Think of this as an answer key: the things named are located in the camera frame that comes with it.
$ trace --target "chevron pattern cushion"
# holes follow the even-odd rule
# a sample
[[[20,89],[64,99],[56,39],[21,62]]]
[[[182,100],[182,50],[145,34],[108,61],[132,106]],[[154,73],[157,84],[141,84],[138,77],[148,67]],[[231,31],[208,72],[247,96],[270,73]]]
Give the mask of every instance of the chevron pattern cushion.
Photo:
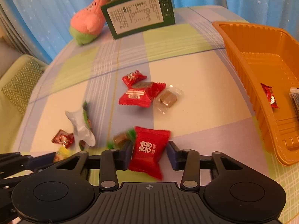
[[[28,61],[19,72],[1,89],[21,114],[25,114],[32,90],[41,77],[39,65],[33,59]]]

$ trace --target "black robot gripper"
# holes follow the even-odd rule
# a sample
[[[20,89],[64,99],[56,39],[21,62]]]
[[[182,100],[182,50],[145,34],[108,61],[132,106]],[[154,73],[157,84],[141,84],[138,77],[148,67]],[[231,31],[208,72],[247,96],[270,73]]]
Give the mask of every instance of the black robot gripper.
[[[0,155],[0,167],[5,167],[1,178],[33,171],[0,178],[0,224],[17,216],[20,224],[280,223],[286,202],[283,188],[221,152],[202,156],[170,141],[166,150],[172,168],[183,171],[180,186],[176,182],[119,186],[116,170],[127,169],[132,146],[127,141],[120,150],[91,156],[81,151],[57,163],[52,163],[54,153],[38,158]],[[99,186],[87,180],[91,169],[100,169]],[[201,169],[210,170],[212,180],[206,186],[200,186]]]

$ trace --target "patrick star plush toy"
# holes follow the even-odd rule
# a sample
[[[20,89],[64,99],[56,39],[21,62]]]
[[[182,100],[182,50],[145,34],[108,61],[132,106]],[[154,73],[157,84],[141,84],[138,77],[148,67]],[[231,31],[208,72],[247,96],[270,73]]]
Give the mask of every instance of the patrick star plush toy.
[[[93,0],[71,18],[69,32],[79,45],[90,43],[101,33],[105,24],[101,6],[105,3],[107,0]]]

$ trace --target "green box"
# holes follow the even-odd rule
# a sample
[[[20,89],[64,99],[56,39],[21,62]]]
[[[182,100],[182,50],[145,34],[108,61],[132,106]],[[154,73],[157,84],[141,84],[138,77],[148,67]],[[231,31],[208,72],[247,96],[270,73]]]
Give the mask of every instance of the green box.
[[[113,0],[101,9],[115,39],[175,24],[171,0]]]

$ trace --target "metal screw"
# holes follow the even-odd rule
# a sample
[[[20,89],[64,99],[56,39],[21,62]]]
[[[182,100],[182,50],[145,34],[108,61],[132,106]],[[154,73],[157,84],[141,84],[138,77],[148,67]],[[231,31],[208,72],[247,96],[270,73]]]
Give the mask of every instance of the metal screw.
[[[104,188],[112,188],[115,185],[116,185],[115,182],[111,181],[111,180],[106,180],[106,181],[101,183],[101,186],[104,187]]]
[[[195,181],[188,180],[183,183],[183,186],[185,186],[186,188],[195,188],[197,186],[197,183]]]

